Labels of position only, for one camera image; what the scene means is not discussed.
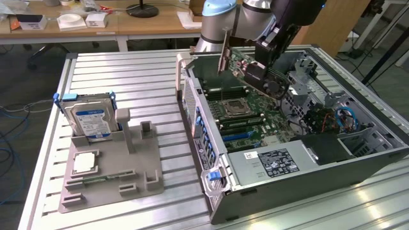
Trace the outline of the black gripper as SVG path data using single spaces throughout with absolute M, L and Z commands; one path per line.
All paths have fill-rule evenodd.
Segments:
M 255 60 L 267 68 L 291 45 L 302 27 L 311 25 L 326 6 L 324 0 L 275 0 L 271 10 L 275 22 L 255 47 Z

